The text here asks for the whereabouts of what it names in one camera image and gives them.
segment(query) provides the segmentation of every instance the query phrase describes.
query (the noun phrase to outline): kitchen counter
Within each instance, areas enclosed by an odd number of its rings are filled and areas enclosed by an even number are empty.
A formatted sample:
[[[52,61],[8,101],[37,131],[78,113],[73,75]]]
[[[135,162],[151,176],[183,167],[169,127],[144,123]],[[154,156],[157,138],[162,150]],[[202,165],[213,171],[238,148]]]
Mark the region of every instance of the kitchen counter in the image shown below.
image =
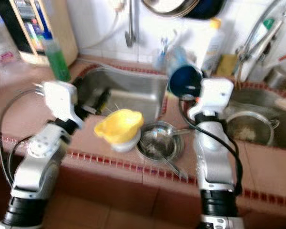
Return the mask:
[[[101,60],[107,64],[120,66],[125,70],[150,72],[150,66]],[[77,61],[71,66],[72,79],[75,79],[88,62]],[[4,105],[20,91],[32,87],[33,83],[53,80],[53,74],[47,67],[15,62],[0,69],[0,112]],[[195,179],[196,155],[192,144],[194,133],[184,135],[184,152],[176,165],[186,171],[190,178],[184,180],[174,175],[165,165],[151,164],[142,159],[133,149],[128,153],[117,153],[94,135],[94,126],[102,116],[90,116],[81,131],[76,131],[63,167],[80,169],[91,174],[105,175],[160,187],[191,196],[199,196]],[[43,97],[29,94],[21,98],[8,111],[3,123],[3,141],[7,150],[20,139],[38,132],[47,120],[53,119]],[[176,128],[186,127],[178,110],[178,99],[168,95],[166,113],[161,120]],[[238,142],[240,157],[244,167],[243,194],[237,199],[240,208],[257,210],[286,217],[286,150]],[[25,146],[18,154],[24,154]]]

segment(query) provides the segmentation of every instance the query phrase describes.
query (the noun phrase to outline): metal colander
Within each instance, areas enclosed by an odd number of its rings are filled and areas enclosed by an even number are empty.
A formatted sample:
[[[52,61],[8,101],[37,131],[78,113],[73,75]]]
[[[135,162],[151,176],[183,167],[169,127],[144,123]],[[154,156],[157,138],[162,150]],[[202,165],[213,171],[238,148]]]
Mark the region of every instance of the metal colander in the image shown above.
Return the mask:
[[[263,115],[242,111],[227,118],[228,135],[234,139],[270,145],[274,138],[274,129],[279,126],[278,120],[269,121]]]

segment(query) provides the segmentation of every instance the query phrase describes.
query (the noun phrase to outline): hanging pot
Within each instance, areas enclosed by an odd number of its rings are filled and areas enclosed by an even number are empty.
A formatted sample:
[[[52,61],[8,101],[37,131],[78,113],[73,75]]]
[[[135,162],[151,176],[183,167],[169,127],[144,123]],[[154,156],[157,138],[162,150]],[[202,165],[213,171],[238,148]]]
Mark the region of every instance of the hanging pot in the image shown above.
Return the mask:
[[[225,2],[225,0],[142,0],[142,3],[157,15],[201,20],[216,16]]]

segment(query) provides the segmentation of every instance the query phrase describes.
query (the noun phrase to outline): plastic bottle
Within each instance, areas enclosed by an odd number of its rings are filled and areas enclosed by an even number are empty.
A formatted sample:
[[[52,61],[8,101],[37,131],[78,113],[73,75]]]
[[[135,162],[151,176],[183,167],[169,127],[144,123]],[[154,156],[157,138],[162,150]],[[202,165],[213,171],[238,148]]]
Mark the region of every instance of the plastic bottle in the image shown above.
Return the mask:
[[[0,21],[0,64],[19,57],[18,49],[5,24]]]
[[[64,82],[70,81],[71,76],[69,69],[58,41],[52,37],[50,32],[44,33],[43,37],[44,40],[42,41],[42,45],[55,78]]]
[[[208,76],[216,70],[225,39],[225,33],[220,30],[221,20],[213,18],[210,21],[210,28],[203,33],[201,44],[196,46],[197,67],[205,71]]]

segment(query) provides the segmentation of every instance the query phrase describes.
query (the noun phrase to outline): stainless steel sink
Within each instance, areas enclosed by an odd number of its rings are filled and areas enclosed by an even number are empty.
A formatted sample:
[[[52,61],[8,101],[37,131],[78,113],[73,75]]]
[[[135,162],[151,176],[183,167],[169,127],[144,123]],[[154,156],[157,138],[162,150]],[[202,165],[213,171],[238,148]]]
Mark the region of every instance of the stainless steel sink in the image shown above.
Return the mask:
[[[267,90],[242,89],[234,91],[230,104],[233,102],[249,104],[248,110],[259,112],[269,120],[278,119],[280,125],[275,129],[273,146],[286,148],[286,112],[275,106],[275,100],[280,97],[278,94]]]
[[[140,111],[145,122],[151,122],[161,114],[167,78],[101,67],[88,71],[74,84],[78,89],[78,100],[85,106],[92,106],[104,90],[110,90],[103,116],[127,108]]]

